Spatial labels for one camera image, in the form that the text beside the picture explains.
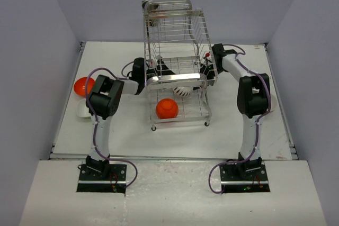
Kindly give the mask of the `black and white striped bowl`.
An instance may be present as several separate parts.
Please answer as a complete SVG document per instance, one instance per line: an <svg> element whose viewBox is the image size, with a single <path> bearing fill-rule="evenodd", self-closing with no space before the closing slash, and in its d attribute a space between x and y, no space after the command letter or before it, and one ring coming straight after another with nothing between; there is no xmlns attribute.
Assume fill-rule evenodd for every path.
<svg viewBox="0 0 339 226"><path fill-rule="evenodd" d="M193 93L193 87L175 87L173 88L173 92L176 96L181 98L189 98Z"/></svg>

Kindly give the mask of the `orange bowl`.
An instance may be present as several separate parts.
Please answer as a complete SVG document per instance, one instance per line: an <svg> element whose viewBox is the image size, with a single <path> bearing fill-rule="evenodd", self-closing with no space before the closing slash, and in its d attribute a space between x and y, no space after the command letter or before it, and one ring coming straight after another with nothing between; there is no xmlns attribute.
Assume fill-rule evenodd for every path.
<svg viewBox="0 0 339 226"><path fill-rule="evenodd" d="M78 79L77 81L75 81L73 85L73 91L81 97L85 97L86 79L87 77L82 77ZM90 78L87 84L87 94L91 91L94 84L95 84L95 80L93 78Z"/></svg>
<svg viewBox="0 0 339 226"><path fill-rule="evenodd" d="M176 118L179 113L178 104L170 98L160 100L156 105L156 115L159 119Z"/></svg>

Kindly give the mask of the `cream flower pattern bowl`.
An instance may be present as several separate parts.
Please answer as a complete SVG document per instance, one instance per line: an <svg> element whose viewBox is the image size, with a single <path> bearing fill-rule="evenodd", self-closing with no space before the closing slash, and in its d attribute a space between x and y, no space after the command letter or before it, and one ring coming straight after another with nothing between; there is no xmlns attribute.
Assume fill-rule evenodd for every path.
<svg viewBox="0 0 339 226"><path fill-rule="evenodd" d="M272 95L271 95L271 108L270 108L270 112L273 112L273 111L276 109L277 105L278 105L278 100L277 100L277 98L272 94Z"/></svg>

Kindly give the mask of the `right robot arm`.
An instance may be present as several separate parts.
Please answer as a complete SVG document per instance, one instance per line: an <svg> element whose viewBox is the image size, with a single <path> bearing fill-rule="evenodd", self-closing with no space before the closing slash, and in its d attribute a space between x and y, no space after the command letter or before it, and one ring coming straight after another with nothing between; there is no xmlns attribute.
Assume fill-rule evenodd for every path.
<svg viewBox="0 0 339 226"><path fill-rule="evenodd" d="M262 163L260 152L260 135L262 120L271 110L270 78L266 73L259 74L245 66L241 56L246 52L233 44L214 44L212 51L217 64L217 71L230 73L238 82L237 108L243 117L243 141L236 161L230 160L212 168L213 171L222 165L236 167L237 176L248 180L259 169Z"/></svg>

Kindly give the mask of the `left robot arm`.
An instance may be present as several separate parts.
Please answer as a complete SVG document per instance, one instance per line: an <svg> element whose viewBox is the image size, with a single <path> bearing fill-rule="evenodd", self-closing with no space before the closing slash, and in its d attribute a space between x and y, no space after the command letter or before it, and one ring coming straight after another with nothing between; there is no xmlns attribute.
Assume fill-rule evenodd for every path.
<svg viewBox="0 0 339 226"><path fill-rule="evenodd" d="M156 57L157 66L145 71L144 58L133 61L131 76L118 78L115 75L98 75L93 87L86 96L86 107L93 124L92 147L86 157L86 166L99 180L109 176L109 132L112 117L117 112L121 96L139 95L145 88L145 75L153 77L164 67L170 75L172 71L164 64L161 56Z"/></svg>

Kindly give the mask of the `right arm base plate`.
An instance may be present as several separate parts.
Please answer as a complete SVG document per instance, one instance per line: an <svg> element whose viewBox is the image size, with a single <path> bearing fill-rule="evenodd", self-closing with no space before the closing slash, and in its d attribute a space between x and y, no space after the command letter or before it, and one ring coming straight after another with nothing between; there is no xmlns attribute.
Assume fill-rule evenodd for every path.
<svg viewBox="0 0 339 226"><path fill-rule="evenodd" d="M236 165L222 165L219 167L219 171L223 194L270 192L264 163L259 169L252 171L241 171Z"/></svg>

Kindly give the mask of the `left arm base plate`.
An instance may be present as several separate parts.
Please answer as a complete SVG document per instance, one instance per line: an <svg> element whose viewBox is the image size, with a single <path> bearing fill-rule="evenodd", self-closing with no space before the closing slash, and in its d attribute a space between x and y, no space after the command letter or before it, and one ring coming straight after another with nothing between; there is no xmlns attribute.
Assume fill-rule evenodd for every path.
<svg viewBox="0 0 339 226"><path fill-rule="evenodd" d="M127 165L109 164L103 173L78 165L78 193L126 193Z"/></svg>

